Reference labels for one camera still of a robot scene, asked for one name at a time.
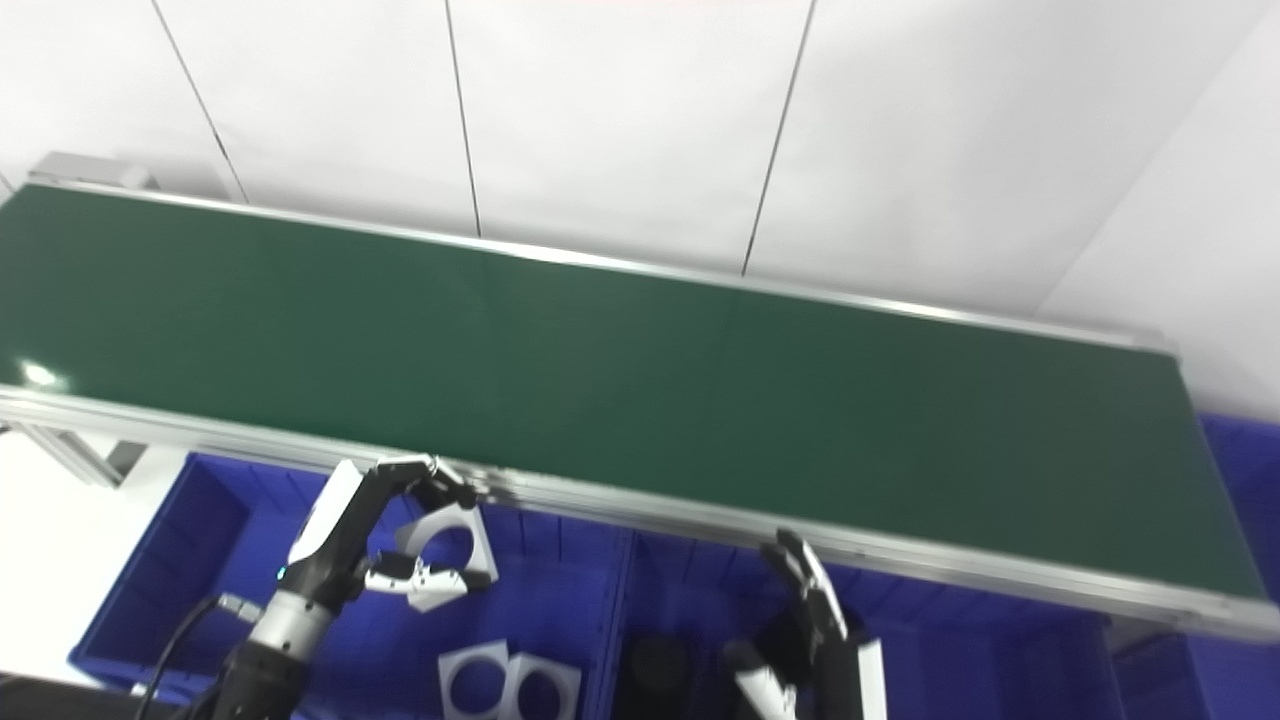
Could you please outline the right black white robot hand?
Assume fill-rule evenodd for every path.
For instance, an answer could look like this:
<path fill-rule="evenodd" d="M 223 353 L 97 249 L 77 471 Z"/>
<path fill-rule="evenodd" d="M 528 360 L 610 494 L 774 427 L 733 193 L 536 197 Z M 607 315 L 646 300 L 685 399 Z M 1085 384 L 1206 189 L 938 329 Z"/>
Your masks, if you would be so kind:
<path fill-rule="evenodd" d="M 810 691 L 810 719 L 867 719 L 863 660 L 879 641 L 858 612 L 841 605 L 826 566 L 799 533 L 782 527 L 759 551 L 788 587 L 803 670 L 787 676 L 750 641 L 726 643 L 722 661 L 751 716 L 800 719 L 801 693 Z"/>

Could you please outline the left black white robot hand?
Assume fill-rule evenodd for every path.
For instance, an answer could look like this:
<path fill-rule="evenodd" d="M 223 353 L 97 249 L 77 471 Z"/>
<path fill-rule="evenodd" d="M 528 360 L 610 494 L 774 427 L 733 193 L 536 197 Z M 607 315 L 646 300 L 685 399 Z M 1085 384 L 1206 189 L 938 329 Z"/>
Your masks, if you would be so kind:
<path fill-rule="evenodd" d="M 365 591 L 402 596 L 419 612 L 484 592 L 500 577 L 479 509 L 485 493 L 430 454 L 384 457 L 366 469 L 344 459 L 291 546 L 279 587 L 334 614 Z M 421 516 L 396 532 L 392 551 L 370 553 L 383 514 L 401 497 L 413 498 Z M 462 568 L 422 559 L 428 542 L 445 530 L 470 533 Z"/>

